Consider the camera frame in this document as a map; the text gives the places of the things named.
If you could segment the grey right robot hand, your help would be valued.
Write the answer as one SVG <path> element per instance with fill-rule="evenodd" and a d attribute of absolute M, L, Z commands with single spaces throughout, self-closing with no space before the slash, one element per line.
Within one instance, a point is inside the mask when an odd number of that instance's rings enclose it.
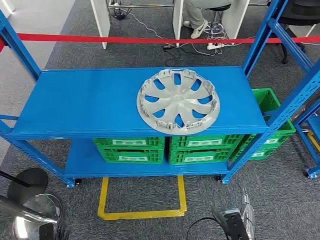
<path fill-rule="evenodd" d="M 255 240 L 256 224 L 254 210 L 251 204 L 247 189 L 245 186 L 241 185 L 240 190 L 242 196 L 241 216 L 243 225 L 249 240 Z"/>

